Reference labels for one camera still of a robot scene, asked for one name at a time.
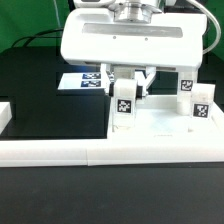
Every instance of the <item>black cable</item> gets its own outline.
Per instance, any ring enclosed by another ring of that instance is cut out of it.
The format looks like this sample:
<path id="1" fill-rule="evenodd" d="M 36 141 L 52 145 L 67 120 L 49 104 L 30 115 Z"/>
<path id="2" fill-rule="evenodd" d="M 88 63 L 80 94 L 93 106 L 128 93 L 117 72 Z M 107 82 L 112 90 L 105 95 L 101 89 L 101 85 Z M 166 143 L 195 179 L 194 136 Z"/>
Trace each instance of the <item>black cable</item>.
<path id="1" fill-rule="evenodd" d="M 74 4 L 73 0 L 68 0 L 68 6 L 69 6 L 70 12 L 75 9 L 75 4 Z"/>
<path id="2" fill-rule="evenodd" d="M 56 38 L 61 38 L 61 37 L 42 37 L 42 36 L 27 36 L 27 37 L 22 37 L 22 38 L 16 40 L 16 41 L 12 44 L 11 48 L 15 47 L 15 45 L 16 45 L 17 43 L 19 43 L 20 41 L 22 41 L 22 40 L 25 40 L 25 39 L 32 39 L 32 40 L 34 40 L 34 39 L 36 39 L 36 38 L 56 39 Z"/>
<path id="3" fill-rule="evenodd" d="M 199 2 L 202 5 L 205 5 L 207 3 L 208 0 L 196 0 L 197 2 Z M 175 6 L 185 6 L 185 7 L 189 7 L 192 6 L 190 2 L 186 2 L 186 0 L 177 0 L 175 3 Z"/>
<path id="4" fill-rule="evenodd" d="M 23 45 L 23 47 L 27 47 L 30 42 L 32 42 L 35 38 L 37 38 L 38 36 L 42 36 L 42 35 L 46 35 L 46 34 L 50 34 L 50 33 L 56 33 L 56 32 L 62 32 L 64 30 L 64 28 L 58 28 L 58 29 L 53 29 L 53 30 L 45 30 L 45 31 L 41 31 L 37 34 L 35 34 L 34 36 L 30 37 Z"/>
<path id="5" fill-rule="evenodd" d="M 164 12 L 165 13 L 195 13 L 195 14 L 203 14 L 203 12 L 198 9 L 195 8 L 193 6 L 179 6 L 179 5 L 175 5 L 175 6 L 166 6 L 164 8 Z"/>

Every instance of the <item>white plastic part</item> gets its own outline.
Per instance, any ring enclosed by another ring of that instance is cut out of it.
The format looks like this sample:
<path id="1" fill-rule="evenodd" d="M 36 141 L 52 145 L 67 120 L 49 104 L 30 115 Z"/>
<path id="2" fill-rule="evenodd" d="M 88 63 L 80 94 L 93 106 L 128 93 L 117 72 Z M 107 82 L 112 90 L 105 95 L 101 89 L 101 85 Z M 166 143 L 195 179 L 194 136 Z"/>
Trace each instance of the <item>white plastic part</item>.
<path id="1" fill-rule="evenodd" d="M 190 132 L 213 132 L 214 123 L 211 121 L 215 85 L 195 83 L 191 91 Z"/>
<path id="2" fill-rule="evenodd" d="M 83 140 L 0 141 L 0 167 L 87 165 L 87 142 Z"/>
<path id="3" fill-rule="evenodd" d="M 0 134 L 12 118 L 9 102 L 0 102 Z"/>
<path id="4" fill-rule="evenodd" d="M 202 35 L 207 26 L 205 15 L 153 14 L 151 24 L 144 25 L 144 27 L 179 27 L 184 34 L 181 38 L 146 37 L 144 34 L 103 35 L 99 29 L 83 33 L 85 24 L 127 26 L 115 23 L 113 18 L 114 13 L 108 9 L 77 9 L 71 12 L 62 38 L 61 53 L 64 59 L 70 64 L 84 61 L 151 66 L 176 72 L 197 71 L 201 66 Z"/>
<path id="5" fill-rule="evenodd" d="M 58 90 L 106 89 L 107 79 L 99 72 L 64 73 Z"/>
<path id="6" fill-rule="evenodd" d="M 114 98 L 111 101 L 113 131 L 134 127 L 136 90 L 137 80 L 135 79 L 117 79 L 115 82 Z"/>
<path id="7" fill-rule="evenodd" d="M 224 114 L 217 105 L 214 129 L 190 133 L 190 118 L 175 113 L 176 96 L 148 96 L 136 107 L 135 129 L 109 132 L 107 148 L 102 143 L 87 151 L 88 165 L 223 161 Z"/>
<path id="8" fill-rule="evenodd" d="M 142 96 L 148 95 L 148 91 L 146 88 L 146 78 L 142 71 L 135 71 L 135 80 L 137 80 L 138 86 L 142 87 Z"/>
<path id="9" fill-rule="evenodd" d="M 198 72 L 179 72 L 177 87 L 177 113 L 190 115 L 191 90 L 197 82 Z"/>
<path id="10" fill-rule="evenodd" d="M 114 66 L 114 81 L 117 79 L 134 79 L 135 68 L 129 66 Z"/>
<path id="11" fill-rule="evenodd" d="M 214 101 L 215 85 L 195 83 L 191 93 L 193 102 L 210 104 Z"/>
<path id="12" fill-rule="evenodd" d="M 108 94 L 109 93 L 109 90 L 110 90 L 110 79 L 111 77 L 108 77 L 111 76 L 111 65 L 110 64 L 101 64 L 100 65 L 100 73 L 101 73 L 101 82 L 102 83 L 105 83 L 105 93 Z"/>
<path id="13" fill-rule="evenodd" d="M 156 78 L 156 67 L 146 67 L 145 88 L 148 89 Z"/>

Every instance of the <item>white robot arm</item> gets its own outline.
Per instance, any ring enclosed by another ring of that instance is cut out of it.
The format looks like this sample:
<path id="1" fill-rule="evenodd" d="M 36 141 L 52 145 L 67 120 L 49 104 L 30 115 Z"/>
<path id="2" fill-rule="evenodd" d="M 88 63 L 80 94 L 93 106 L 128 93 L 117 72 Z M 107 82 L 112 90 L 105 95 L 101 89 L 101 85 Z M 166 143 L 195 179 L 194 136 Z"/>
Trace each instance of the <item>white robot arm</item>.
<path id="1" fill-rule="evenodd" d="M 189 114 L 190 95 L 182 91 L 182 84 L 190 83 L 190 91 L 197 82 L 207 17 L 215 23 L 218 34 L 209 50 L 217 45 L 221 31 L 217 20 L 202 5 L 186 1 L 204 14 L 164 13 L 164 6 L 173 6 L 175 0 L 74 0 L 77 9 L 65 25 L 62 56 L 70 64 L 101 64 L 105 80 L 107 72 L 103 68 L 107 65 L 114 68 L 115 81 L 136 79 L 135 69 L 145 70 L 142 96 L 146 96 L 156 71 L 177 72 L 177 111 Z M 128 82 L 120 82 L 115 90 L 119 92 L 121 85 L 126 88 Z"/>

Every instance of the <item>white platform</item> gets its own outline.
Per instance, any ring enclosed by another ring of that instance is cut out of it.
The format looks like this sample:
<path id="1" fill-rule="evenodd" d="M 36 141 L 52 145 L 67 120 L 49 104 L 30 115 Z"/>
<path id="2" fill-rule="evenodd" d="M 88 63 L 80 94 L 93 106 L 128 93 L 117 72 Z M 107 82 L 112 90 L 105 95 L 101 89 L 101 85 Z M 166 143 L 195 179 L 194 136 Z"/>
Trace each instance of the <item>white platform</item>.
<path id="1" fill-rule="evenodd" d="M 136 128 L 98 140 L 0 141 L 0 166 L 224 162 L 224 114 L 214 105 L 208 128 L 188 132 L 176 96 L 137 102 Z"/>

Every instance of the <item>black table surface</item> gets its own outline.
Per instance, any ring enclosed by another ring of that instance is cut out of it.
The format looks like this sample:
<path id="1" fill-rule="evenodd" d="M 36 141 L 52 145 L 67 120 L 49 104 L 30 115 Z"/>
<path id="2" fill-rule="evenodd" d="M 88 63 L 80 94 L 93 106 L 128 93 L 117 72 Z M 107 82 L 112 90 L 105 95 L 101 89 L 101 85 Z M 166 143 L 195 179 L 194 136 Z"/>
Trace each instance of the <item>black table surface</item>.
<path id="1" fill-rule="evenodd" d="M 63 73 L 96 69 L 66 64 L 57 48 L 14 48 L 3 52 L 0 100 L 10 102 L 13 119 L 1 139 L 106 137 L 109 97 L 103 90 L 57 90 Z"/>
<path id="2" fill-rule="evenodd" d="M 223 62 L 211 55 L 205 58 L 204 66 L 201 69 L 203 72 L 199 75 L 202 82 L 217 84 L 216 102 L 219 106 L 224 104 L 220 89 L 223 78 L 219 75 L 222 68 Z M 47 86 L 40 86 L 41 83 L 38 83 L 40 79 L 33 78 L 34 82 L 37 82 L 36 87 L 35 85 L 27 86 L 27 90 L 24 90 L 26 93 L 31 92 L 31 96 L 27 96 L 25 99 L 25 104 L 32 97 L 35 98 L 37 89 L 44 102 L 46 101 L 44 94 L 49 91 L 52 91 L 49 93 L 52 94 L 52 99 L 61 97 L 56 91 L 57 78 L 55 77 L 57 74 L 60 76 L 62 71 L 72 71 L 73 67 L 63 62 L 55 48 L 10 49 L 0 55 L 0 77 L 4 78 L 1 80 L 5 80 L 2 83 L 8 80 L 7 76 L 12 77 L 12 73 L 16 76 L 15 83 L 18 82 L 17 87 L 13 84 L 12 86 L 8 85 L 7 88 L 0 82 L 1 99 L 10 99 L 16 108 L 13 112 L 14 124 L 12 122 L 12 126 L 8 127 L 8 134 L 5 133 L 5 138 L 18 135 L 16 128 L 13 127 L 17 126 L 17 121 L 18 129 L 23 131 L 21 136 L 33 138 L 37 133 L 35 131 L 33 135 L 28 135 L 28 131 L 25 131 L 20 123 L 20 119 L 22 121 L 23 118 L 22 111 L 25 110 L 25 114 L 29 114 L 29 111 L 26 111 L 28 109 L 20 108 L 23 102 L 17 95 L 21 88 L 19 84 L 22 83 L 21 80 L 19 81 L 20 69 L 25 73 L 22 76 L 26 76 L 26 78 L 29 75 L 37 76 L 38 74 L 42 74 L 43 78 L 44 75 L 50 74 L 50 77 L 44 77 L 44 80 L 50 85 L 50 90 L 47 89 Z M 156 80 L 150 91 L 161 93 L 162 90 L 158 90 L 162 88 L 161 82 L 165 82 L 162 75 Z M 175 79 L 170 77 L 170 83 L 164 87 L 164 91 L 172 93 L 176 85 Z M 94 92 L 93 94 L 95 94 L 94 97 L 99 98 L 96 103 L 101 105 L 101 111 L 98 113 L 101 113 L 102 116 L 107 114 L 105 112 L 107 110 L 105 108 L 108 106 L 107 99 L 105 100 L 102 93 Z M 37 103 L 33 103 L 32 106 L 38 109 Z M 86 108 L 80 106 L 79 109 L 85 110 Z M 102 125 L 103 128 L 95 137 L 104 136 L 106 124 L 104 119 L 106 118 L 103 118 L 103 122 L 99 119 L 98 122 L 101 122 L 100 126 Z M 41 135 L 41 128 L 37 128 L 37 130 Z M 76 132 L 73 132 L 71 136 L 83 137 Z M 223 224 L 224 164 L 0 168 L 0 206 L 0 223 L 3 224 Z"/>

